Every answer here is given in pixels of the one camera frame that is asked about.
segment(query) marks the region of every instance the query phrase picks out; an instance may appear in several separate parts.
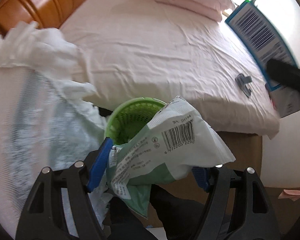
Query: blue gripper pad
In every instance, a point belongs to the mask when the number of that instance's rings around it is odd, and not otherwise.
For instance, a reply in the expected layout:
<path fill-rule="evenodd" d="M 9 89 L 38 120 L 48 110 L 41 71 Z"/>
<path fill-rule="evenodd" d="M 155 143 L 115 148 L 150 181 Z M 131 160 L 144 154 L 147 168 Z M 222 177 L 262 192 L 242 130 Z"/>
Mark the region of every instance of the blue gripper pad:
<path fill-rule="evenodd" d="M 192 173 L 200 188 L 209 192 L 211 185 L 209 183 L 209 170 L 207 168 L 193 167 Z"/>
<path fill-rule="evenodd" d="M 89 182 L 87 185 L 87 190 L 89 193 L 91 193 L 100 184 L 102 176 L 107 167 L 108 157 L 112 146 L 113 141 L 110 138 L 106 138 L 103 147 L 101 149 L 99 148 L 99 155 L 92 165 L 89 173 Z"/>

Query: pink paper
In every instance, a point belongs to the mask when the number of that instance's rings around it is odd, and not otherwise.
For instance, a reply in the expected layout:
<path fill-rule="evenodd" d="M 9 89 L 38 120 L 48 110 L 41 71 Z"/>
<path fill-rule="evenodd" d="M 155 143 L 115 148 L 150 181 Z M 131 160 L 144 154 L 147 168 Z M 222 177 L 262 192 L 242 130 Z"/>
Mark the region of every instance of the pink paper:
<path fill-rule="evenodd" d="M 278 199 L 290 198 L 293 201 L 300 199 L 300 190 L 284 189 L 279 195 Z"/>

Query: white plastic bag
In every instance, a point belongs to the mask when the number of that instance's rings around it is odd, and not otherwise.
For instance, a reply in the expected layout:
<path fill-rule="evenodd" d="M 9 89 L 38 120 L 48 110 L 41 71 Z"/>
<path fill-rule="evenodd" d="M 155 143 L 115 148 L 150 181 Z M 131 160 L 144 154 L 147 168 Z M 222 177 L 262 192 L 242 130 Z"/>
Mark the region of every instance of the white plastic bag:
<path fill-rule="evenodd" d="M 82 100 L 95 87 L 69 80 L 82 60 L 78 47 L 60 30 L 36 26 L 20 22 L 0 37 L 0 223 L 13 238 L 41 169 L 85 159 L 99 148 L 106 126 L 98 108 Z M 111 198 L 102 183 L 90 194 L 100 224 Z M 64 209 L 76 235 L 69 204 Z"/>
<path fill-rule="evenodd" d="M 176 97 L 129 143 L 110 152 L 107 178 L 114 192 L 146 217 L 151 184 L 184 178 L 193 166 L 213 167 L 234 160 L 199 112 Z"/>

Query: green and white package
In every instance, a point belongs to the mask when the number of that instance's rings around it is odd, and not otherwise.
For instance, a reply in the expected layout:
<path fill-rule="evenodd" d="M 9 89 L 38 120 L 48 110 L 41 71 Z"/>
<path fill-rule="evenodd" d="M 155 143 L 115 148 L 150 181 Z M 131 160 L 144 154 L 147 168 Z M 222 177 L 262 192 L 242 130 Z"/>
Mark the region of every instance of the green and white package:
<path fill-rule="evenodd" d="M 130 142 L 113 147 L 107 180 L 132 210 L 147 217 L 151 184 L 184 178 L 193 166 L 213 167 L 234 160 L 199 112 L 176 97 Z"/>

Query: black fabric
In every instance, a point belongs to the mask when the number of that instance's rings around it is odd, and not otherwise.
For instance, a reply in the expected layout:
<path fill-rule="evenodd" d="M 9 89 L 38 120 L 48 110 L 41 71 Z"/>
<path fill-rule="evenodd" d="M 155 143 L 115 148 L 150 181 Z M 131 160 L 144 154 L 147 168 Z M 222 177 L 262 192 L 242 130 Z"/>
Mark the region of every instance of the black fabric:
<path fill-rule="evenodd" d="M 152 185 L 150 203 L 163 224 L 168 240 L 188 239 L 197 225 L 204 205 L 180 199 L 158 185 Z"/>
<path fill-rule="evenodd" d="M 112 225 L 108 240 L 158 240 L 118 197 L 110 201 L 110 220 Z"/>
<path fill-rule="evenodd" d="M 112 114 L 112 111 L 110 111 L 108 109 L 105 109 L 105 108 L 99 107 L 99 113 L 100 113 L 101 116 L 107 117 L 107 116 Z"/>
<path fill-rule="evenodd" d="M 168 240 L 189 239 L 204 208 L 199 202 L 177 198 L 157 185 L 151 187 L 150 203 L 163 224 Z M 230 219 L 231 216 L 224 217 L 219 240 L 225 238 Z M 112 226 L 108 240 L 157 240 L 118 197 L 110 201 L 110 220 Z"/>

